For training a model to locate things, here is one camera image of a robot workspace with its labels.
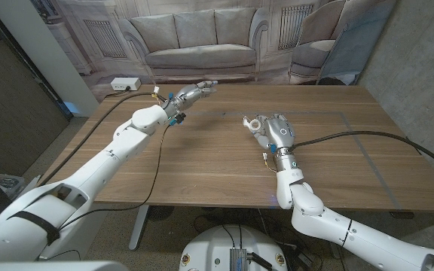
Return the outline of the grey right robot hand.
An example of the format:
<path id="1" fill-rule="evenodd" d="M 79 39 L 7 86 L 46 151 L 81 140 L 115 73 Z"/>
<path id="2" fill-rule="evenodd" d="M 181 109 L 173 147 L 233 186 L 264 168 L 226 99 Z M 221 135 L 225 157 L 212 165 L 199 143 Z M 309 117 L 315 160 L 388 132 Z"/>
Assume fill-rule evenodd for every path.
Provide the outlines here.
<path id="1" fill-rule="evenodd" d="M 257 115 L 253 120 L 244 116 L 243 125 L 264 149 L 271 149 L 272 153 L 294 144 L 295 131 L 283 114 L 274 114 L 272 117 Z"/>

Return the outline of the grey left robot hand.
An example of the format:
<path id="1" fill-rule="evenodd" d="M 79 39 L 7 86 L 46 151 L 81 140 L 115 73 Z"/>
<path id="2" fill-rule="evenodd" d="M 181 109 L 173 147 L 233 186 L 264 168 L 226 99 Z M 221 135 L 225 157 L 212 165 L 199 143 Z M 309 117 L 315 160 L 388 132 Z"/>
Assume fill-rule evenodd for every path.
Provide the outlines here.
<path id="1" fill-rule="evenodd" d="M 180 110 L 189 109 L 198 99 L 206 98 L 216 92 L 214 86 L 218 81 L 201 81 L 197 84 L 190 84 L 183 87 L 172 99 L 171 102 Z"/>

